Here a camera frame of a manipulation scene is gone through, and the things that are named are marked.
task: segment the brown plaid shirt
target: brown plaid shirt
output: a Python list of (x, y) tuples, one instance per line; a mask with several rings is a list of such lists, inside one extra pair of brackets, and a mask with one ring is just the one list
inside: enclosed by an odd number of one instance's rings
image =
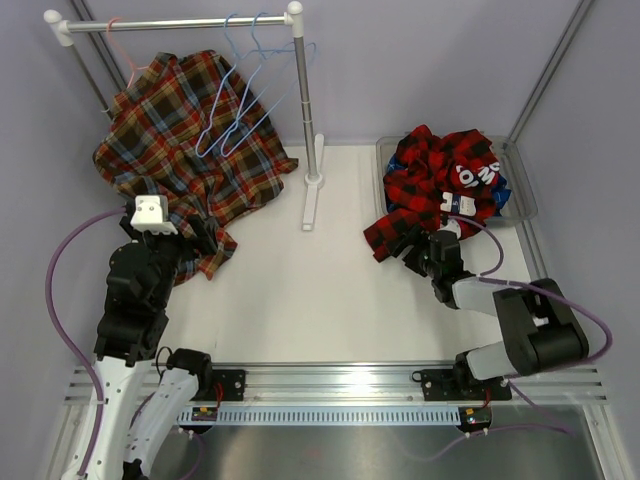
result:
[[(128, 197), (166, 195), (169, 218), (185, 237), (194, 235), (187, 223), (189, 215), (207, 219), (218, 252), (185, 262), (176, 283), (197, 271), (211, 279), (237, 247), (224, 227), (277, 197), (284, 187), (280, 174), (298, 166), (297, 160), (287, 157), (268, 118), (227, 158), (220, 155), (222, 142), (204, 158), (195, 154), (221, 80), (230, 69), (211, 50), (181, 59), (158, 54), (131, 88), (115, 96), (111, 131), (93, 156), (100, 175), (118, 192)], [(201, 151), (232, 124), (245, 87), (236, 72), (228, 77)], [(244, 108), (254, 98), (249, 94)], [(256, 102), (242, 117), (225, 151), (264, 115)]]

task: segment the red and black plaid cloth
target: red and black plaid cloth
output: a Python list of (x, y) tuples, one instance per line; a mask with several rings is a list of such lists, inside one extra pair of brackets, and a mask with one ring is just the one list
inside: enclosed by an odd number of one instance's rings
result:
[[(406, 170), (395, 170), (384, 176), (385, 191), (396, 209), (364, 231), (376, 260), (381, 262), (387, 258), (388, 247), (415, 224), (421, 224), (428, 232), (440, 228), (443, 192), (474, 198), (474, 220), (484, 223), (491, 217), (496, 208), (491, 186), (498, 181), (498, 175), (490, 173), (497, 170), (498, 159), (490, 146), (491, 141), (477, 130), (440, 138), (426, 125), (402, 139), (396, 160)], [(475, 227), (466, 223), (462, 223), (461, 229), (461, 238), (477, 233)]]
[[(204, 158), (195, 154), (200, 133), (222, 78), (231, 66), (213, 51), (178, 59), (160, 53), (129, 89), (114, 99), (109, 135), (95, 151), (93, 161), (102, 177), (128, 196), (166, 195), (169, 219), (187, 238), (194, 234), (187, 222), (193, 214), (206, 219), (218, 243), (216, 255), (185, 262), (178, 280), (197, 271), (211, 279), (235, 251), (236, 242), (224, 227), (234, 218), (264, 206), (284, 185), (280, 174), (298, 162), (287, 157), (269, 119), (227, 158), (220, 145)], [(235, 119), (246, 84), (236, 72), (225, 82), (216, 107), (213, 127), (201, 143), (205, 151)], [(253, 102), (249, 94), (245, 107)], [(229, 151), (263, 116), (256, 102), (231, 135)]]

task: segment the white table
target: white table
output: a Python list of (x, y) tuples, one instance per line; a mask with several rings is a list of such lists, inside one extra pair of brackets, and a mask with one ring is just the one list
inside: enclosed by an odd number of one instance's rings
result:
[[(214, 362), (451, 360), (501, 339), (495, 318), (438, 303), (430, 280), (397, 259), (377, 263), (362, 231), (377, 219), (374, 147), (326, 147), (316, 227), (301, 231), (306, 160), (285, 190), (229, 227), (239, 247), (212, 281), (199, 274), (174, 289), (162, 345), (209, 352)], [(530, 280), (514, 228), (500, 278)], [(493, 266), (482, 233), (462, 243), (466, 267)]]

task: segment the wall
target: wall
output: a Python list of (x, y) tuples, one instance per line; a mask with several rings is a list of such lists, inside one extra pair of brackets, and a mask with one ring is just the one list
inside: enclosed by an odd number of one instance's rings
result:
[[(225, 17), (237, 11), (283, 12), (287, 0), (89, 0), (96, 18)], [(318, 44), (311, 67), (317, 129), (336, 143), (374, 143), (384, 135), (427, 123), (435, 131), (480, 128), (509, 132), (568, 21), (576, 0), (303, 0), (307, 41)], [(185, 55), (214, 48), (230, 58), (221, 31), (120, 32), (117, 39), (138, 65), (158, 51)], [(247, 29), (233, 38), (246, 51)], [(290, 40), (287, 28), (259, 30), (265, 45)], [(250, 57), (241, 70), (256, 63)], [(259, 88), (281, 67), (272, 60)], [(293, 68), (283, 74), (295, 78)], [(265, 93), (265, 104), (281, 88)], [(275, 112), (287, 143), (302, 139), (297, 93)]]
[[(0, 17), (0, 465), (35, 479), (76, 362), (48, 320), (44, 277), (64, 236), (120, 202), (91, 153), (107, 122), (42, 14), (62, 0), (13, 0)], [(116, 221), (78, 238), (54, 279), (62, 322), (86, 353), (95, 341)]]
[(640, 3), (597, 2), (520, 141), (536, 190), (535, 227), (565, 294), (615, 336), (600, 367), (640, 471)]

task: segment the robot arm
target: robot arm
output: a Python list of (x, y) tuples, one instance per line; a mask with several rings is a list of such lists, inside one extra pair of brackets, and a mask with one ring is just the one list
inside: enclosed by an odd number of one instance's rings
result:
[[(144, 379), (151, 369), (168, 318), (165, 308), (181, 261), (215, 253), (215, 241), (202, 221), (190, 223), (197, 238), (186, 240), (167, 221), (166, 199), (137, 197), (135, 209), (120, 222), (132, 242), (109, 261), (104, 315), (98, 324), (94, 364), (104, 392), (98, 405), (94, 390), (80, 438), (63, 480), (143, 480), (185, 403), (209, 396), (211, 358), (178, 349), (142, 413), (132, 423)], [(93, 436), (99, 416), (100, 430)], [(87, 451), (85, 475), (78, 471)]]
[[(571, 309), (523, 288), (483, 283), (464, 269), (460, 243), (454, 232), (425, 233), (419, 226), (393, 248), (405, 265), (431, 278), (436, 298), (453, 309), (496, 316), (503, 341), (456, 357), (454, 377), (462, 384), (481, 383), (508, 375), (527, 376), (584, 359), (589, 343)], [(555, 281), (531, 285), (562, 296)]]

